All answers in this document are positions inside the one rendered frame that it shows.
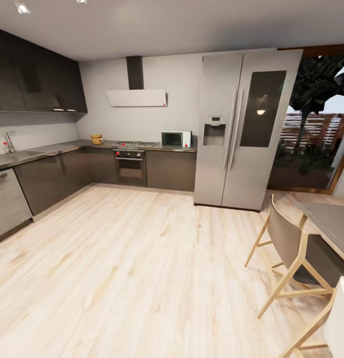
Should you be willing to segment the popcorn bag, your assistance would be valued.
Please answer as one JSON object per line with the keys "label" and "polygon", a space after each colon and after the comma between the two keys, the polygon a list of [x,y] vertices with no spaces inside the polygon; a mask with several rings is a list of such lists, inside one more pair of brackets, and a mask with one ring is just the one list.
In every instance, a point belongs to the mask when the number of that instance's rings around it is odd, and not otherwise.
{"label": "popcorn bag", "polygon": [[103,140],[102,140],[102,135],[90,135],[91,136],[91,141],[93,144],[102,144]]}

